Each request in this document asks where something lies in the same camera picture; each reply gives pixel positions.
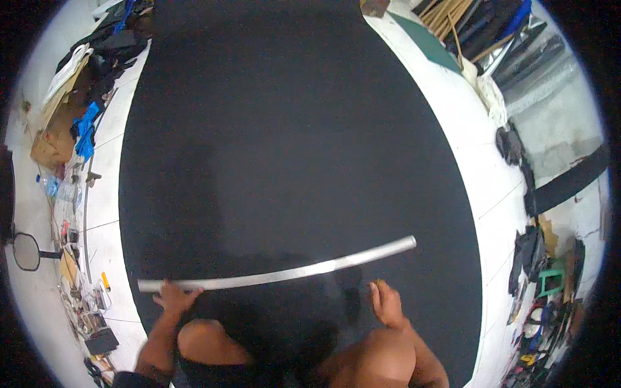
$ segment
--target silver metal pipe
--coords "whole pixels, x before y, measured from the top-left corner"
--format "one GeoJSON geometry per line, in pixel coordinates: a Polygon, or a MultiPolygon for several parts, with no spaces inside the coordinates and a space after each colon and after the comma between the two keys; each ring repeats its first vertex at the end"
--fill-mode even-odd
{"type": "MultiPolygon", "coordinates": [[[[226,288],[255,286],[257,284],[280,282],[284,280],[298,279],[300,277],[325,274],[338,269],[349,268],[363,263],[383,259],[413,248],[416,248],[416,239],[414,236],[408,236],[366,251],[354,253],[353,255],[343,256],[338,259],[332,259],[322,263],[311,264],[299,268],[286,269],[284,271],[270,272],[259,275],[227,277],[223,279],[180,280],[173,282],[187,291],[197,289],[198,287],[203,287],[205,290],[221,290],[226,288]]],[[[161,280],[138,279],[138,289],[140,292],[159,292],[162,284],[163,281],[161,280]]]]}

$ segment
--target hand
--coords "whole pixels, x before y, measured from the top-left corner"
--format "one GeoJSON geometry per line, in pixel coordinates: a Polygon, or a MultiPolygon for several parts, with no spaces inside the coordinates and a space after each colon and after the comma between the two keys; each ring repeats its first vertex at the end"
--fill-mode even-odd
{"type": "Polygon", "coordinates": [[[202,287],[186,294],[178,286],[164,280],[159,296],[153,296],[153,301],[164,307],[165,312],[181,315],[194,304],[194,300],[204,291],[202,287]]]}
{"type": "Polygon", "coordinates": [[[399,293],[385,281],[377,280],[369,283],[371,303],[375,316],[388,328],[403,330],[409,323],[401,311],[399,293]]]}

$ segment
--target blue cloth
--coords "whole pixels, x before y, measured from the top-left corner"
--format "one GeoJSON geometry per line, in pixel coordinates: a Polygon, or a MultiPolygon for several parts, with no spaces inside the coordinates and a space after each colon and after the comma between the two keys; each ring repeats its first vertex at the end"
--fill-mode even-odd
{"type": "Polygon", "coordinates": [[[118,31],[121,31],[122,29],[125,28],[125,22],[130,12],[132,12],[132,8],[134,7],[135,1],[136,0],[127,0],[125,2],[125,15],[123,16],[123,19],[119,21],[118,23],[116,23],[116,25],[114,26],[114,31],[112,31],[113,35],[116,34],[118,31]]]}
{"type": "Polygon", "coordinates": [[[76,144],[76,153],[79,156],[84,157],[84,162],[87,162],[94,153],[93,143],[91,142],[91,135],[93,134],[93,121],[95,116],[99,113],[99,107],[96,102],[91,102],[88,106],[86,113],[81,119],[73,119],[74,124],[78,124],[79,140],[76,144]]]}
{"type": "Polygon", "coordinates": [[[517,13],[513,17],[513,20],[511,20],[511,23],[509,24],[507,29],[502,32],[502,35],[499,37],[498,40],[502,40],[508,37],[509,35],[514,33],[518,27],[520,27],[520,23],[522,23],[522,20],[530,15],[530,8],[532,4],[532,0],[524,0],[520,8],[517,10],[517,13]]]}

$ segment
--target left hand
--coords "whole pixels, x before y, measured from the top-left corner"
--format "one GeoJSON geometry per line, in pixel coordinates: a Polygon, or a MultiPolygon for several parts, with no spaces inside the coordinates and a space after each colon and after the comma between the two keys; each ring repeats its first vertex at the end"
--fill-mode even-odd
{"type": "Polygon", "coordinates": [[[159,296],[153,296],[153,301],[164,307],[165,312],[181,315],[194,304],[194,300],[204,291],[202,287],[186,294],[181,288],[164,280],[159,296]]]}

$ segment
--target green plastic stool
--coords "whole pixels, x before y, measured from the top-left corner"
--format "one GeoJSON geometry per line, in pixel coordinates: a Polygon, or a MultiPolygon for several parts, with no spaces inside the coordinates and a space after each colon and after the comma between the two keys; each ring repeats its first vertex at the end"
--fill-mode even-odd
{"type": "Polygon", "coordinates": [[[547,296],[550,294],[554,294],[556,292],[561,291],[564,286],[565,286],[565,270],[563,269],[547,269],[545,271],[541,271],[539,273],[539,279],[541,279],[542,282],[542,291],[541,293],[539,293],[539,295],[537,296],[538,298],[541,298],[542,296],[547,296]],[[561,277],[561,285],[558,286],[557,288],[553,288],[551,290],[547,290],[545,289],[545,280],[548,277],[553,277],[553,276],[560,276],[561,277]]]}

